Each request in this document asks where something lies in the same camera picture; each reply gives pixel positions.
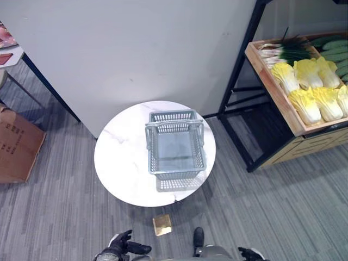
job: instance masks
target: cardboard box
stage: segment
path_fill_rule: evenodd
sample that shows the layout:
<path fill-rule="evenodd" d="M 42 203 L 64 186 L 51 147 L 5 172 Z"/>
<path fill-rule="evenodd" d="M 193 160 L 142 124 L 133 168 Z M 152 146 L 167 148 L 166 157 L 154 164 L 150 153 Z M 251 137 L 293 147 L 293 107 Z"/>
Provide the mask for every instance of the cardboard box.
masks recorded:
<path fill-rule="evenodd" d="M 0 104 L 0 183 L 26 182 L 45 132 Z"/>

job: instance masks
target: small gold box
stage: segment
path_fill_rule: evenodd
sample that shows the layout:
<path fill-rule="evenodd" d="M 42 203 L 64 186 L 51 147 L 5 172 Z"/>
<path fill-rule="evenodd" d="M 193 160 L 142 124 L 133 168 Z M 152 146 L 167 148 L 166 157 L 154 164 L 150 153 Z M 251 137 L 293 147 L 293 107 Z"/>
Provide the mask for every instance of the small gold box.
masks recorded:
<path fill-rule="evenodd" d="M 156 216 L 152 219 L 152 222 L 156 236 L 172 232 L 172 223 L 168 214 Z"/>

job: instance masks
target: round table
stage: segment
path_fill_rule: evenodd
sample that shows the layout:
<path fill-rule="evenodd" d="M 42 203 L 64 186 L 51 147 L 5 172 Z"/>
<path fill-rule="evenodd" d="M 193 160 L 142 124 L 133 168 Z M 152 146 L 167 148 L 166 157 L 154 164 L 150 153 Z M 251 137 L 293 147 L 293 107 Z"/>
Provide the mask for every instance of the round table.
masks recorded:
<path fill-rule="evenodd" d="M 98 138 L 94 163 L 100 181 L 111 194 L 136 206 L 159 207 L 188 197 L 204 183 L 216 154 L 213 132 L 205 120 L 205 171 L 181 184 L 176 182 L 174 187 L 163 184 L 148 172 L 145 124 L 149 122 L 149 113 L 184 109 L 190 108 L 168 101 L 144 102 L 127 108 L 109 121 Z"/>

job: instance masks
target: table leg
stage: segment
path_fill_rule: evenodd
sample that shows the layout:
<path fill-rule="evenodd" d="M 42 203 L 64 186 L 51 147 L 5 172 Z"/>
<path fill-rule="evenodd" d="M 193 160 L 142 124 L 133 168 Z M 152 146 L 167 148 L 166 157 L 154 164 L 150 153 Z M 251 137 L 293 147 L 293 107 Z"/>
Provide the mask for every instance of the table leg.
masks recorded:
<path fill-rule="evenodd" d="M 24 53 L 22 60 L 28 65 L 32 72 L 39 78 L 39 80 L 44 84 L 44 86 L 52 93 L 52 95 L 59 101 L 59 103 L 78 121 L 81 120 L 76 116 L 76 114 L 70 109 L 70 107 L 65 103 L 65 101 L 60 97 L 60 95 L 51 86 L 45 76 L 39 71 L 35 64 L 30 60 L 26 53 Z"/>

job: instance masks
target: wooden crate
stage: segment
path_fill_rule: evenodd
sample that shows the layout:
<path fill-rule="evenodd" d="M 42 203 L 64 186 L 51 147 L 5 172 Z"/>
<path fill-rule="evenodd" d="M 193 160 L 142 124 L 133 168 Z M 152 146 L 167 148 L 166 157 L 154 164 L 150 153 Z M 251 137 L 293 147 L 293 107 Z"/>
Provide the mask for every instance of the wooden crate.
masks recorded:
<path fill-rule="evenodd" d="M 348 142 L 348 128 L 321 134 L 311 138 L 297 137 L 288 143 L 262 166 L 272 165 L 289 159 L 326 150 Z"/>
<path fill-rule="evenodd" d="M 314 39 L 319 36 L 325 36 L 325 35 L 331 35 L 331 34 L 337 34 L 337 33 L 310 35 L 308 36 L 308 38 Z M 348 117 L 331 121 L 331 122 L 325 122 L 324 120 L 321 120 L 320 122 L 310 126 L 306 125 L 302 121 L 299 114 L 296 112 L 295 108 L 291 104 L 289 98 L 287 97 L 287 95 L 285 94 L 285 92 L 279 85 L 278 81 L 275 79 L 275 77 L 273 77 L 271 71 L 267 68 L 266 63 L 264 62 L 264 60 L 261 58 L 261 56 L 258 54 L 258 51 L 257 51 L 258 47 L 265 43 L 276 44 L 279 42 L 280 42 L 279 39 L 250 42 L 247 48 L 245 49 L 245 54 L 248 60 L 250 61 L 251 65 L 253 66 L 254 70 L 259 75 L 267 92 L 270 94 L 274 103 L 277 105 L 277 108 L 281 112 L 282 116 L 284 117 L 285 121 L 287 122 L 293 134 L 295 136 L 301 136 L 308 133 L 314 133 L 321 129 L 329 127 L 331 125 L 348 121 Z M 316 48 L 314 48 L 313 46 L 309 46 L 309 49 L 312 51 L 313 57 L 315 58 L 320 57 L 320 54 L 316 50 Z"/>

